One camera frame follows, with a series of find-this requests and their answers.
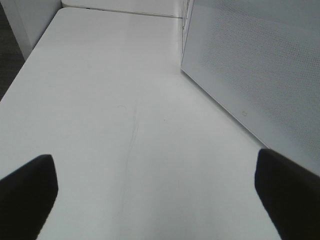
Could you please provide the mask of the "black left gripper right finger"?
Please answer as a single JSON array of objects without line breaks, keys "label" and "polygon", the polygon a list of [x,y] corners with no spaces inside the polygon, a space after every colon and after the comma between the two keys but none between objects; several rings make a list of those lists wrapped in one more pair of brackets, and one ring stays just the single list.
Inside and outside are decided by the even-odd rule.
[{"label": "black left gripper right finger", "polygon": [[254,187],[283,240],[320,238],[320,178],[272,149],[258,152]]}]

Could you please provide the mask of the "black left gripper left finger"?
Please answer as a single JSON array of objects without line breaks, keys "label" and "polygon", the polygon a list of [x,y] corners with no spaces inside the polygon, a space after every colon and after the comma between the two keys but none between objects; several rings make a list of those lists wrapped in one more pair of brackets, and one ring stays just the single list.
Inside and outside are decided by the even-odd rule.
[{"label": "black left gripper left finger", "polygon": [[58,195],[52,155],[30,160],[0,180],[0,238],[35,240]]}]

